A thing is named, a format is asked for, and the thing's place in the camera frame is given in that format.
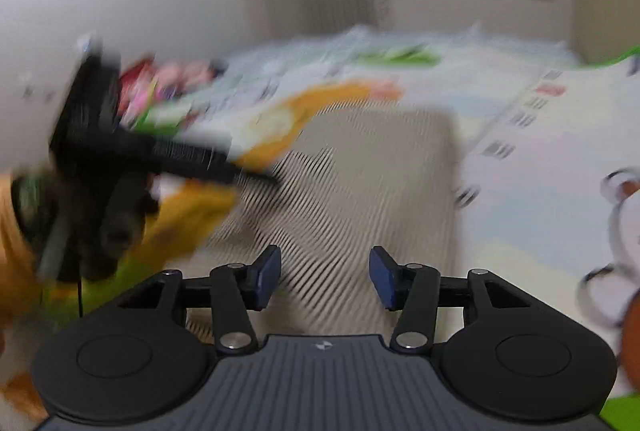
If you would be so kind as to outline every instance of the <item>plush toy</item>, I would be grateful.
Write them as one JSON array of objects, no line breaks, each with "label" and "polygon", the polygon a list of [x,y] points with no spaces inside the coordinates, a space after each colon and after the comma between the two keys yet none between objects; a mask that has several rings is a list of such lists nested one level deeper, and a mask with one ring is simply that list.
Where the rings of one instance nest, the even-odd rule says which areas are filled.
[{"label": "plush toy", "polygon": [[592,322],[620,332],[613,348],[623,371],[620,388],[628,396],[609,400],[602,417],[616,431],[636,431],[640,429],[640,170],[610,174],[602,182],[602,192],[614,206],[609,218],[613,262],[582,280],[578,305]]}]

